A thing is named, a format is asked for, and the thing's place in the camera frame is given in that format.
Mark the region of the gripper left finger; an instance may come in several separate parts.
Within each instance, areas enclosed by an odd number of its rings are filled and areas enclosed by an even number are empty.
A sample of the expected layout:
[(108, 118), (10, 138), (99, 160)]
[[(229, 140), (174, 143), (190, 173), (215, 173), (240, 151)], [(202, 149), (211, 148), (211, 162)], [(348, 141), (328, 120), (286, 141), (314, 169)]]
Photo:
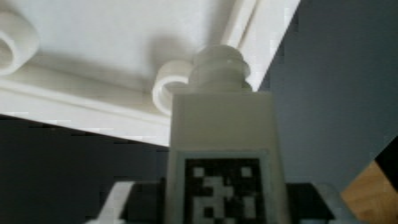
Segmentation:
[(85, 224), (163, 224), (163, 184), (117, 181), (99, 209)]

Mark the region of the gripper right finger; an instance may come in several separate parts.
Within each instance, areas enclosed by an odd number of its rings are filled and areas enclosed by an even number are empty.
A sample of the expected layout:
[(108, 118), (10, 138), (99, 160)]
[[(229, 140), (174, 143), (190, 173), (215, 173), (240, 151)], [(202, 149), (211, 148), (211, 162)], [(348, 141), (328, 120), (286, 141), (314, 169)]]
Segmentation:
[(362, 224), (327, 183), (288, 183), (291, 224)]

